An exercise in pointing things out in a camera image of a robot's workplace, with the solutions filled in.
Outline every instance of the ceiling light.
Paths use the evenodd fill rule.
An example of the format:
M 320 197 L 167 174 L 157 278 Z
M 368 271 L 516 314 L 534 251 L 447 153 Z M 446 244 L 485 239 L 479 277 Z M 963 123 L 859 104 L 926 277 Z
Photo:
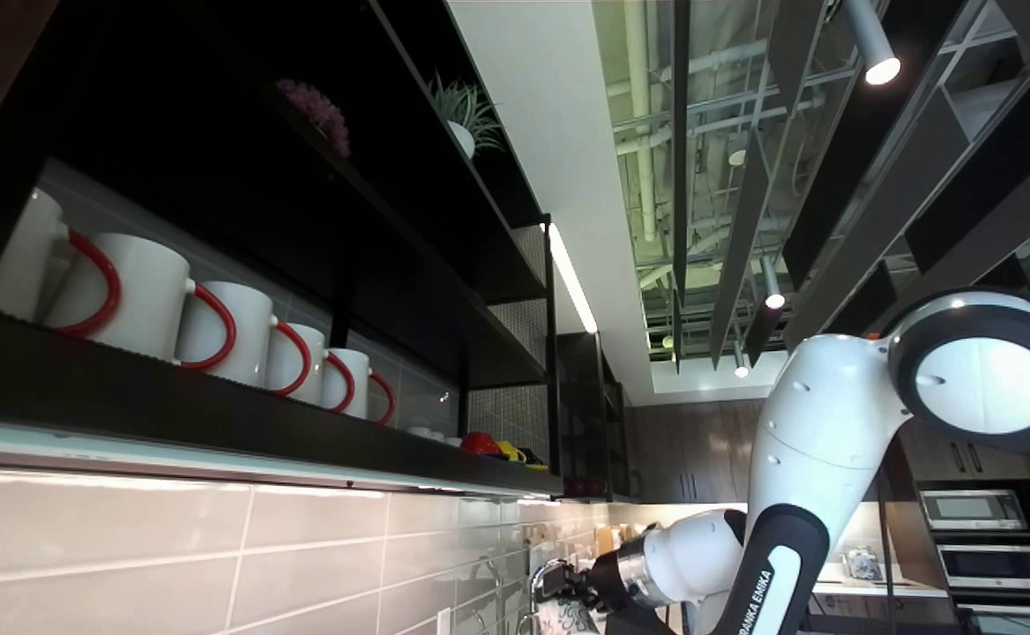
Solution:
M 595 323 L 594 323 L 594 310 L 588 310 L 587 290 L 583 290 L 583 284 L 579 284 L 579 271 L 575 271 L 575 263 L 572 263 L 569 247 L 560 244 L 559 225 L 552 225 L 552 259 L 554 259 L 554 266 L 559 266 L 559 277 L 560 277 L 565 290 L 569 290 L 572 301 L 575 301 L 575 310 L 579 310 L 583 328 L 587 328 L 587 331 L 595 331 Z
M 776 287 L 773 259 L 763 259 L 763 277 L 767 277 L 767 306 L 770 310 L 782 310 L 788 306 L 788 294 Z
M 742 353 L 742 344 L 733 344 L 733 377 L 748 377 L 748 375 L 752 375 L 748 353 Z
M 746 150 L 730 153 L 726 167 L 748 167 L 748 153 Z
M 843 0 L 843 14 L 855 30 L 860 61 L 863 61 L 863 81 L 867 85 L 890 85 L 900 76 L 900 57 L 893 52 L 890 34 L 879 24 L 879 14 L 870 0 Z

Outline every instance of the ceiling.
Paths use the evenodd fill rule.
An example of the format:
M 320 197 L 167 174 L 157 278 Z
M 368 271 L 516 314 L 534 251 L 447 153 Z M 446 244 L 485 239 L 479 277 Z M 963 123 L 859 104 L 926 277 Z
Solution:
M 870 3 L 887 90 L 832 0 L 453 10 L 631 406 L 763 394 L 803 337 L 937 290 L 1030 297 L 1027 0 Z M 569 297 L 559 328 L 583 331 Z

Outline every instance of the white mug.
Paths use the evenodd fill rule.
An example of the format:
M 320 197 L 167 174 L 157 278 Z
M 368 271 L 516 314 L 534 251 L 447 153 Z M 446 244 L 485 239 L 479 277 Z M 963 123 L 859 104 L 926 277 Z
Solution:
M 270 344 L 270 390 L 298 398 L 298 404 L 310 404 L 318 406 L 320 394 L 320 358 L 324 358 L 324 331 L 313 324 L 294 324 L 290 331 L 273 331 Z
M 310 367 L 310 353 L 304 340 L 273 314 L 273 297 L 266 297 L 254 287 L 241 284 L 206 284 L 211 297 L 219 297 L 233 314 L 233 344 L 231 353 L 219 365 L 208 365 L 206 370 L 238 384 L 266 390 L 270 370 L 270 344 L 273 331 L 294 340 L 301 351 L 301 361 Z M 180 324 L 180 347 L 178 358 L 184 365 L 198 365 L 206 358 L 214 358 L 223 351 L 225 328 L 219 324 L 219 314 L 206 304 L 187 304 L 184 324 Z
M 80 259 L 46 310 L 51 328 L 168 365 L 187 297 L 206 301 L 231 328 L 223 301 L 191 284 L 191 266 L 178 251 L 130 234 L 100 234 L 92 239 L 70 234 L 70 247 Z
M 38 323 L 43 297 L 65 277 L 66 256 L 60 204 L 37 186 L 0 256 L 0 314 Z
M 346 417 L 358 417 L 358 421 L 371 421 L 371 383 L 384 394 L 384 412 L 377 417 L 377 427 L 389 427 L 391 417 L 395 417 L 395 392 L 371 367 L 371 358 L 361 353 L 361 351 L 327 351 L 320 406 L 333 410 L 333 412 L 346 412 Z

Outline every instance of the dark shelf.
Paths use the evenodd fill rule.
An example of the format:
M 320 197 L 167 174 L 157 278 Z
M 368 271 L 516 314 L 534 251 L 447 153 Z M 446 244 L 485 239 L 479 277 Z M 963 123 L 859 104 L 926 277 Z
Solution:
M 191 14 L 233 66 L 254 76 L 259 90 L 298 77 L 339 104 L 352 146 L 346 174 L 381 192 L 391 218 L 419 234 L 471 290 L 488 304 L 542 297 L 542 284 L 504 223 L 508 211 L 539 223 L 539 211 L 526 208 L 528 192 L 488 186 L 429 106 L 424 77 L 377 3 L 287 3 L 281 10 L 211 3 Z M 429 22 L 404 30 L 429 38 Z
M 474 52 L 461 31 L 454 30 L 454 17 L 446 0 L 371 0 L 371 3 L 391 24 L 409 63 L 424 81 L 433 81 L 442 76 L 442 81 L 479 85 L 479 93 L 488 94 Z M 508 225 L 534 225 L 539 223 L 539 208 L 516 158 L 516 150 L 504 132 L 496 132 L 494 138 L 500 143 L 500 150 L 476 153 L 474 170 L 494 194 L 496 211 L 508 218 Z
M 184 375 L 94 344 L 66 344 L 6 317 L 0 317 L 0 421 L 471 487 L 560 492 L 552 472 L 485 462 L 368 421 Z
M 373 340 L 409 351 L 447 383 L 471 390 L 542 383 L 542 365 L 500 328 L 488 310 L 488 294 L 479 297 L 479 287 L 494 297 L 542 294 L 535 284 L 496 284 L 500 271 L 526 267 L 508 231 L 491 225 L 488 238 L 476 223 L 454 234 L 453 218 L 433 216 L 429 225 L 446 239 L 433 251 L 429 238 L 398 223 L 395 211 L 458 208 L 461 218 L 476 218 L 479 204 L 389 200 L 381 192 L 395 186 L 373 186 L 361 167 L 333 158 L 273 85 L 254 81 L 246 61 L 201 45 L 194 22 L 201 17 L 178 22 L 163 3 L 126 3 L 57 157 Z M 433 143 L 446 133 L 442 121 L 418 118 L 427 104 L 404 94 L 389 104 L 404 111 L 398 121 L 409 121 L 413 143 L 433 150 L 427 161 L 398 153 L 389 167 L 398 174 L 424 167 L 429 192 L 467 192 L 467 183 L 447 183 L 454 174 L 467 177 L 467 167 L 447 161 L 454 153 L 447 143 Z M 447 238 L 491 244 L 494 263 L 447 259 L 458 247 Z
M 595 337 L 559 340 L 560 390 L 560 477 L 605 482 L 608 493 L 629 493 L 629 450 L 621 390 L 600 353 Z
M 373 22 L 361 22 L 358 3 L 333 3 L 339 22 L 327 30 L 362 30 L 351 38 L 358 51 L 334 63 L 346 63 L 351 76 L 384 71 L 381 81 L 398 93 L 362 112 L 368 121 L 352 118 L 358 150 L 381 158 L 339 161 L 273 93 L 252 57 L 191 6 L 163 0 L 66 0 L 57 6 L 0 106 L 0 247 L 43 167 L 65 158 L 461 392 L 546 383 L 542 365 L 488 306 L 494 297 L 542 297 L 542 287 L 522 277 L 522 259 L 508 263 L 520 251 L 494 223 L 496 216 L 474 208 L 485 197 L 476 177 L 454 157 L 446 123 L 419 104 L 419 85 L 391 76 L 389 61 L 398 71 L 404 61 L 398 51 L 373 38 Z M 377 146 L 361 146 L 377 118 L 391 121 L 389 132 L 398 133 L 398 146 L 433 157 L 409 150 L 389 158 Z M 442 192 L 419 197 L 419 208 L 413 208 L 409 186 L 391 186 L 391 170 L 418 158 L 424 158 L 418 180 Z M 467 180 L 476 183 L 476 194 L 454 194 Z M 439 200 L 467 204 L 458 211 L 471 239 L 479 234 L 474 251 L 471 239 L 433 239 L 419 231 L 424 223 L 409 218 Z M 453 211 L 439 208 L 442 238 L 447 223 Z M 546 472 L 479 462 L 398 430 L 6 317 L 0 317 L 0 421 L 467 487 L 560 492 L 560 481 Z

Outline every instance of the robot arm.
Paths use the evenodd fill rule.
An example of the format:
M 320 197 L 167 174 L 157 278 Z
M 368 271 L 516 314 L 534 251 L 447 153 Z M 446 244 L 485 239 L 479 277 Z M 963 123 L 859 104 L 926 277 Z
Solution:
M 908 421 L 1030 454 L 1030 304 L 956 294 L 908 314 L 890 340 L 801 344 L 760 417 L 748 541 L 733 515 L 652 531 L 575 580 L 587 605 L 702 601 L 719 635 L 796 632 Z

